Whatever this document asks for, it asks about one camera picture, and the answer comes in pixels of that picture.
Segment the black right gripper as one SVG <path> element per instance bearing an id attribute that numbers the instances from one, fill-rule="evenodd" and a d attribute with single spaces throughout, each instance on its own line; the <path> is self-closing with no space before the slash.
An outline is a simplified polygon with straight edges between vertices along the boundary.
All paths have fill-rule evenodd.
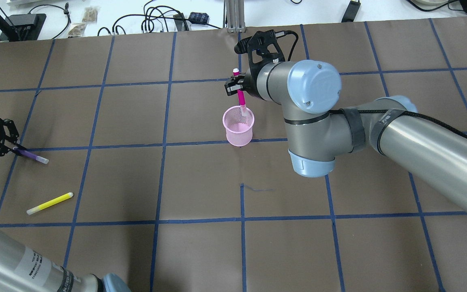
<path id="1" fill-rule="evenodd" d="M 224 83 L 224 87 L 228 96 L 237 94 L 238 91 L 245 91 L 250 96 L 258 98 L 256 80 L 250 75 L 230 76 L 230 79 Z"/>

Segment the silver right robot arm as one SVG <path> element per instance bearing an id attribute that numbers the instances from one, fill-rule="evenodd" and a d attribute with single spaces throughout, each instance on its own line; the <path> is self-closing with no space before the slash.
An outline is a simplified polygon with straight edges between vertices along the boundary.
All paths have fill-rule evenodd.
<path id="1" fill-rule="evenodd" d="M 467 212 L 467 134 L 401 95 L 335 109 L 341 89 L 339 72 L 315 60 L 253 64 L 225 82 L 229 96 L 241 90 L 282 107 L 297 174 L 323 177 L 337 157 L 371 147 Z"/>

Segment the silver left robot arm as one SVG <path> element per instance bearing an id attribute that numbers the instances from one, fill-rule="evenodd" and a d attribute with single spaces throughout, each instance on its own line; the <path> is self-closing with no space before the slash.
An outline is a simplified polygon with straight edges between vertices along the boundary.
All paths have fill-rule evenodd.
<path id="1" fill-rule="evenodd" d="M 17 144 L 19 133 L 12 120 L 0 118 L 0 157 L 8 152 L 48 163 Z M 0 231 L 0 292 L 128 292 L 130 288 L 113 273 L 98 278 L 78 277 L 32 248 Z"/>

